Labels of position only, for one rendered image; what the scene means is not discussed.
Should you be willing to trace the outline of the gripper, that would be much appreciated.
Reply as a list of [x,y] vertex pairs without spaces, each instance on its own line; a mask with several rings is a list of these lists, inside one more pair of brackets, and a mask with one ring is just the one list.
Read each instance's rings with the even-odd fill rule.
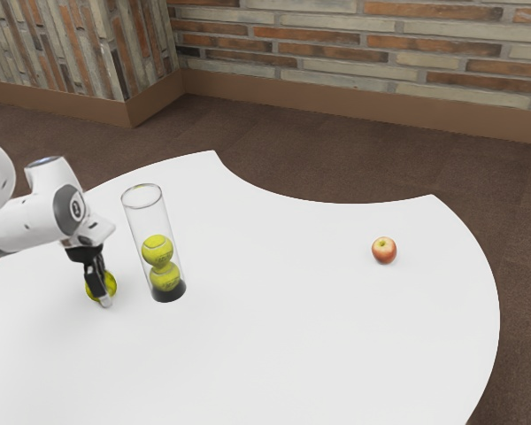
[[93,296],[99,299],[103,308],[112,305],[112,297],[109,296],[105,284],[104,271],[107,270],[102,254],[104,245],[79,246],[66,248],[65,252],[72,262],[82,263],[84,266],[85,282]]

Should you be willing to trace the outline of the yellow tennis ball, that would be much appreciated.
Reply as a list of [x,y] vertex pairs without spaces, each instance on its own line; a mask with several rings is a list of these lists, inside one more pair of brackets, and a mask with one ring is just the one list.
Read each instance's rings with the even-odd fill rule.
[[161,267],[173,257],[172,241],[164,235],[152,235],[144,240],[142,258],[153,267]]
[[[116,279],[115,279],[114,275],[108,270],[104,271],[104,278],[105,278],[105,284],[106,284],[106,288],[108,290],[108,294],[109,294],[110,297],[113,297],[115,295],[116,291],[117,291]],[[99,299],[97,297],[93,296],[93,294],[90,291],[89,286],[87,284],[85,284],[85,291],[86,291],[88,297],[91,300],[96,301],[97,303],[99,303]]]
[[150,270],[150,283],[160,291],[171,291],[181,281],[181,271],[172,261],[167,262],[161,267],[152,267]]

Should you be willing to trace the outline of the clear plastic ball tube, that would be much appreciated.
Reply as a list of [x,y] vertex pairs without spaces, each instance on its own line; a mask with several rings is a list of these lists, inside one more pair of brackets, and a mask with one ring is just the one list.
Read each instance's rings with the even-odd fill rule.
[[125,190],[121,203],[151,296],[159,303],[179,299],[187,286],[162,189],[135,185]]

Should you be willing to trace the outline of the red apple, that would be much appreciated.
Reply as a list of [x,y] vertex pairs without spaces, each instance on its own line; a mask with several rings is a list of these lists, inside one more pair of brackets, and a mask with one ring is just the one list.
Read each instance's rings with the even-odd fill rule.
[[373,241],[371,251],[380,264],[387,265],[395,260],[397,247],[391,237],[380,236]]

